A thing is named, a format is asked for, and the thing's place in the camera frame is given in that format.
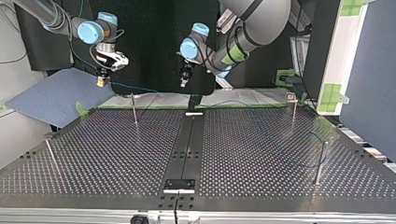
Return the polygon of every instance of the white wall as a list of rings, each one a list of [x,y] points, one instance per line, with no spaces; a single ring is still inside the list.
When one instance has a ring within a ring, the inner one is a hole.
[[[17,24],[15,15],[7,8],[1,8]],[[0,63],[19,59],[25,52],[21,35],[2,13],[0,31]],[[17,63],[0,64],[0,102],[26,91],[43,78],[44,73],[30,70],[27,57]],[[38,145],[43,135],[49,131],[50,126],[41,121],[27,118],[12,110],[0,111],[0,169]]]

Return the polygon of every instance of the cable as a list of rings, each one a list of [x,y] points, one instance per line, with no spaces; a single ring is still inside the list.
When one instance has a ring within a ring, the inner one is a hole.
[[[23,54],[23,56],[21,56],[19,59],[12,60],[12,61],[8,61],[8,62],[0,62],[0,64],[17,63],[17,62],[19,62],[19,61],[22,61],[26,56],[27,56],[27,52],[25,51],[25,53]]]
[[[93,68],[93,69],[96,71],[96,66],[95,66],[95,65],[86,62],[85,60],[83,60],[82,58],[80,58],[80,57],[76,54],[76,52],[75,52],[75,50],[74,50],[74,48],[73,48],[73,43],[72,43],[72,42],[69,42],[69,46],[70,46],[70,49],[72,50],[73,55],[74,55],[76,58],[78,58],[81,62],[87,64],[89,67]]]
[[[81,0],[81,7],[79,8],[79,13],[78,16],[81,17],[82,15],[82,9],[84,8],[84,0]]]
[[[109,38],[107,41],[116,40],[116,39],[118,39],[120,36],[122,36],[124,33],[125,33],[125,30],[119,29],[119,30],[117,31],[117,34],[116,34],[114,37]]]
[[[180,193],[177,194],[177,199],[175,203],[175,210],[174,210],[174,215],[175,215],[175,224],[178,224],[178,217],[177,217],[177,205],[178,205],[178,196]]]
[[[110,82],[110,84],[112,84],[112,85],[119,85],[119,86],[122,86],[122,87],[125,87],[125,88],[129,88],[129,89],[137,89],[137,90],[142,90],[142,91],[159,92],[159,91],[155,91],[155,90],[151,90],[151,89],[147,89],[147,88],[141,88],[141,87],[136,87],[136,86],[128,86],[128,85],[124,85],[124,84],[117,83],[117,82]],[[182,95],[182,96],[184,96],[183,94],[173,93],[173,92],[166,93],[166,94],[177,94],[177,95]],[[259,118],[261,114],[256,113],[256,112],[255,112],[255,108],[252,108],[250,105],[247,105],[247,104],[245,104],[245,103],[243,103],[243,102],[240,102],[240,101],[229,100],[229,101],[221,102],[221,103],[218,103],[218,104],[215,104],[215,105],[203,105],[203,107],[212,108],[212,107],[216,107],[216,106],[218,106],[218,105],[224,105],[224,104],[228,104],[228,103],[238,103],[238,104],[240,104],[240,105],[246,106],[247,109],[248,109],[248,110],[253,114],[253,116],[255,117],[255,120],[256,120],[256,121],[259,121],[259,120],[260,120],[260,119],[257,119],[257,118]],[[259,122],[257,122],[257,126],[258,126],[258,128],[260,129],[260,131],[261,131],[262,133],[265,133],[264,136],[267,136],[267,137],[269,138],[270,142],[275,146],[275,148],[277,149],[277,152],[279,153],[280,157],[282,157],[283,159],[285,159],[286,161],[288,161],[288,162],[289,162],[290,164],[292,164],[292,165],[299,166],[299,167],[303,167],[303,168],[306,168],[306,169],[316,169],[316,168],[318,168],[321,164],[323,164],[323,163],[327,160],[327,155],[325,155],[323,161],[321,161],[321,162],[320,162],[319,164],[317,164],[317,165],[309,165],[309,164],[304,164],[304,163],[301,163],[301,162],[299,162],[299,161],[296,161],[295,159],[293,159],[293,158],[291,158],[290,156],[288,156],[287,150],[286,150],[285,148],[283,148],[281,145],[277,144],[277,143],[276,143],[276,140],[274,139],[274,137],[273,137],[270,133],[268,133],[267,131],[265,131],[265,129],[262,127],[262,125],[261,125]],[[308,133],[306,136],[309,136],[309,135],[313,135],[314,137],[316,137],[316,138],[319,140],[319,142],[320,142],[322,145],[324,144],[324,140],[321,139],[320,136],[319,136],[317,133],[310,132],[310,133]]]
[[[303,86],[304,86],[304,89],[305,89],[305,91],[306,91],[306,94],[308,95],[308,98],[309,98],[309,100],[311,101],[311,103],[312,103],[312,105],[314,106],[314,108],[315,108],[315,110],[318,110],[317,109],[317,106],[315,105],[315,103],[313,102],[313,100],[312,100],[312,96],[311,96],[311,94],[309,93],[309,91],[308,91],[308,88],[306,87],[306,85],[305,85],[305,81],[304,81],[304,78],[303,78],[303,75],[304,75],[304,71],[303,70],[301,70],[301,66],[300,66],[300,60],[299,60],[299,54],[298,54],[298,48],[297,48],[297,36],[298,36],[298,25],[299,25],[299,23],[300,23],[300,18],[301,18],[301,13],[303,12],[303,6],[300,6],[300,10],[299,10],[299,12],[298,12],[298,16],[297,16],[297,23],[296,23],[296,35],[295,35],[295,37],[294,37],[294,47],[295,47],[295,49],[296,49],[296,59],[297,59],[297,66],[298,66],[298,70],[300,71],[300,76],[298,76],[298,75],[296,75],[297,77],[299,77],[300,79],[301,79],[301,81],[303,82]]]

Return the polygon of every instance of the green tape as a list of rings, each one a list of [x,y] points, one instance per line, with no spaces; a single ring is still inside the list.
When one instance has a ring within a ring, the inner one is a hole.
[[[233,46],[233,48],[230,50],[230,55],[233,58],[233,60],[230,58],[230,56],[227,54],[221,61],[225,64],[231,65],[234,64],[233,61],[236,61],[238,63],[243,62],[246,58],[244,55],[244,52],[242,52],[238,46]]]
[[[8,107],[6,106],[6,102],[8,101],[8,99],[4,99],[0,101],[0,112],[4,111],[4,110],[8,110]]]
[[[80,116],[85,117],[88,115],[88,110],[85,110],[80,102],[76,102],[76,110]]]
[[[301,95],[300,105],[305,105],[306,97],[308,97],[308,93],[304,92],[304,93]]]
[[[363,0],[344,0],[343,7],[341,9],[341,16],[359,16],[361,14],[362,6]]]
[[[325,84],[318,110],[322,112],[335,112],[335,108],[341,101],[340,90],[341,84]]]
[[[296,74],[296,70],[289,69],[289,70],[277,70],[276,72],[276,85],[278,87],[292,87],[291,83],[286,83],[280,80],[280,77],[294,77]]]

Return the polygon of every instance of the black cable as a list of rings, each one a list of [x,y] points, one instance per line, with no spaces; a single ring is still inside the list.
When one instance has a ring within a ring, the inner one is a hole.
[[[175,203],[175,210],[174,210],[174,215],[175,215],[175,224],[178,224],[178,217],[177,217],[177,204],[178,204],[178,195]]]
[[[239,43],[239,39],[238,39],[238,31],[240,29],[242,29],[242,26],[238,26],[235,28],[235,32],[233,34],[233,41],[235,42],[235,45],[238,47],[239,51],[241,51],[244,54],[244,59],[247,59],[248,55],[245,53],[245,51],[242,48],[241,44]]]
[[[23,56],[21,56],[19,59],[12,60],[12,61],[8,61],[8,62],[0,62],[0,64],[17,63],[17,62],[19,62],[19,61],[22,61],[26,56],[27,56],[27,52],[25,51],[25,53],[23,54]]]
[[[235,27],[237,21],[238,21],[238,17],[235,17],[235,20],[233,20],[233,25],[231,26],[231,31],[227,34],[227,39],[225,42],[225,48],[227,49],[227,55],[231,59],[231,61],[233,61],[234,63],[239,63],[239,62],[237,60],[235,60],[233,58],[233,56],[231,55],[229,44],[230,44],[231,33],[233,32],[233,28]]]
[[[305,81],[304,81],[304,78],[303,78],[303,75],[304,75],[304,72],[303,72],[303,70],[301,70],[301,67],[300,67],[300,60],[299,60],[299,54],[298,54],[298,48],[297,48],[297,36],[298,36],[298,33],[299,33],[299,31],[298,31],[298,25],[299,25],[299,23],[300,23],[300,18],[301,18],[301,13],[303,12],[303,6],[300,6],[300,10],[299,10],[299,12],[298,12],[298,16],[297,16],[297,23],[296,23],[296,35],[295,35],[295,37],[294,37],[294,47],[295,47],[295,49],[296,49],[296,59],[297,59],[297,66],[298,66],[298,70],[300,71],[300,73],[301,73],[301,75],[300,76],[298,76],[298,75],[296,75],[297,77],[299,77],[300,79],[301,79],[301,81],[303,82],[303,86],[304,86],[304,89],[305,89],[305,92],[306,92],[306,94],[308,95],[308,98],[309,98],[309,100],[311,101],[311,103],[312,103],[312,105],[314,106],[314,108],[317,110],[317,106],[315,105],[315,103],[314,103],[314,101],[312,100],[312,96],[311,96],[311,94],[309,93],[309,91],[308,91],[308,88],[306,87],[306,85],[305,85]]]

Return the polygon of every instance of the metal bracket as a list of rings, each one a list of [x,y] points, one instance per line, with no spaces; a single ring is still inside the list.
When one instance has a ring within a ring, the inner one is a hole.
[[[231,29],[235,18],[236,15],[227,8],[218,20],[218,32],[221,32],[224,35],[227,34]]]
[[[163,193],[193,194],[195,193],[194,179],[168,179]]]

